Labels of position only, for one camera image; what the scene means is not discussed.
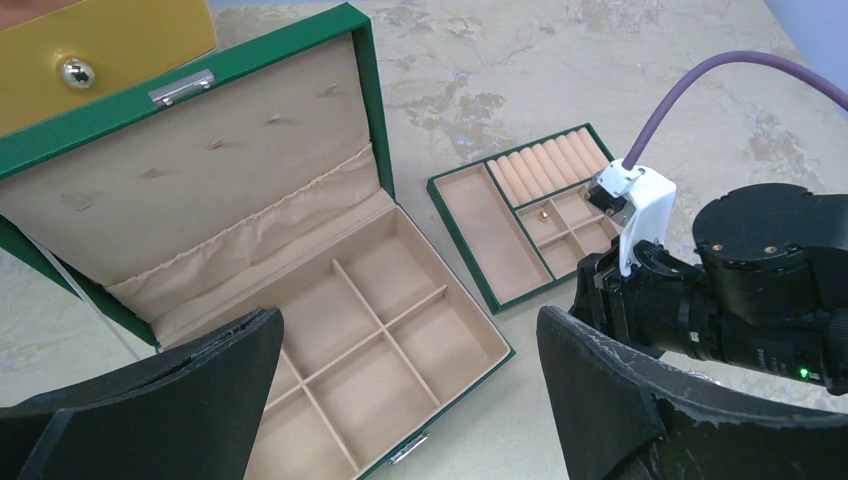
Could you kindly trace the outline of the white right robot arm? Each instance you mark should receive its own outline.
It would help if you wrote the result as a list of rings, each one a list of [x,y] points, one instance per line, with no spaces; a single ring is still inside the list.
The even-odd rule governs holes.
[[[708,203],[692,226],[699,262],[617,238],[582,259],[571,314],[652,357],[676,352],[847,391],[847,198],[784,183]]]

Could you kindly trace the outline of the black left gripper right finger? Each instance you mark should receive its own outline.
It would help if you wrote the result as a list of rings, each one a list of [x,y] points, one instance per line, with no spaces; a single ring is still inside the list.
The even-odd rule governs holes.
[[[731,390],[545,306],[536,338],[572,479],[843,479],[844,414]]]

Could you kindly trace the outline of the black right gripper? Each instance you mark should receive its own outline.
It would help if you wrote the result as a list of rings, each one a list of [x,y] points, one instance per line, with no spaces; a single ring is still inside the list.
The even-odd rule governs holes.
[[[577,264],[569,314],[609,338],[658,358],[673,351],[701,360],[703,267],[672,256],[661,244],[634,246],[630,274],[619,270],[619,242]]]

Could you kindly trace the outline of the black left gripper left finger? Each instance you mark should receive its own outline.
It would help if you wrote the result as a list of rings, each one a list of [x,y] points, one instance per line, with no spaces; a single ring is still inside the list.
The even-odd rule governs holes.
[[[5,479],[240,479],[284,338],[257,309],[195,340],[1,411]]]

